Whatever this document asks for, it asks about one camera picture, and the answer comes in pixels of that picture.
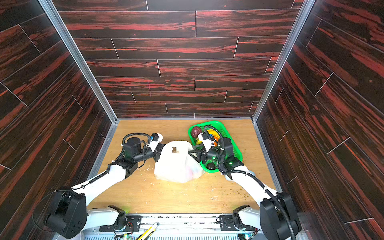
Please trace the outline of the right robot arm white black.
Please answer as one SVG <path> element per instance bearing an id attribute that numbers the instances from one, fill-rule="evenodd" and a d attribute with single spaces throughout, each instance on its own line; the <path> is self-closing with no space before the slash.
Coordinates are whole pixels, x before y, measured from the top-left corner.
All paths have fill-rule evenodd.
<path id="1" fill-rule="evenodd" d="M 302 226 L 292 198 L 259 180 L 235 156 L 231 139 L 221 137 L 217 144 L 204 140 L 189 150 L 188 155 L 198 163 L 213 164 L 220 174 L 240 185 L 258 204 L 258 211 L 248 205 L 233 211 L 232 222 L 237 229 L 253 227 L 261 230 L 268 240 L 296 239 Z"/>

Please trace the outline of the white plastic bag orange print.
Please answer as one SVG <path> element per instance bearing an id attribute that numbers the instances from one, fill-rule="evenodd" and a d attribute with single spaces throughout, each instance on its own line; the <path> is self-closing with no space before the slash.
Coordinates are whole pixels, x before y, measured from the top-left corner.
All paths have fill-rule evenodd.
<path id="1" fill-rule="evenodd" d="M 172 141 L 161 151 L 160 159 L 155 163 L 154 174 L 158 180 L 186 183 L 200 178 L 205 171 L 188 151 L 193 149 L 187 141 Z"/>

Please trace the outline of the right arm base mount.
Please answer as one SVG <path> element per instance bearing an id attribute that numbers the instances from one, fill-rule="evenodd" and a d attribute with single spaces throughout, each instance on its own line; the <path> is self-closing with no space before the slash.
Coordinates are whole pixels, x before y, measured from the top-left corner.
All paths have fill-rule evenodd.
<path id="1" fill-rule="evenodd" d="M 221 231 L 254 231 L 261 228 L 260 211 L 243 205 L 233 210 L 232 214 L 219 215 L 216 222 Z"/>

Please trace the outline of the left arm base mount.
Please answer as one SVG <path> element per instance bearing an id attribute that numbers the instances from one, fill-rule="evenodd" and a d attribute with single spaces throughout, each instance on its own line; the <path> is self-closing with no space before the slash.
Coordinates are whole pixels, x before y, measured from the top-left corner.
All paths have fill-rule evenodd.
<path id="1" fill-rule="evenodd" d="M 100 226 L 100 232 L 138 232 L 141 227 L 141 215 L 128 215 L 126 212 L 116 206 L 109 206 L 118 212 L 118 216 L 113 225 Z"/>

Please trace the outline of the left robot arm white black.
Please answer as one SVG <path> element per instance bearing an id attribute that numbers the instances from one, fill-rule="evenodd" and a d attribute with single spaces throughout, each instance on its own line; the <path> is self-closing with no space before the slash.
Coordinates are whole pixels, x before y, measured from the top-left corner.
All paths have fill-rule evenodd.
<path id="1" fill-rule="evenodd" d="M 139 137 L 142 133 L 126 135 L 122 140 L 122 151 L 108 164 L 101 174 L 73 187 L 62 187 L 50 196 L 49 205 L 43 218 L 44 226 L 66 239 L 76 237 L 83 230 L 109 226 L 113 230 L 127 227 L 126 212 L 115 206 L 104 209 L 88 209 L 88 205 L 113 185 L 130 177 L 140 168 L 139 163 L 148 159 L 158 161 L 163 136 L 145 134 L 147 141 Z"/>

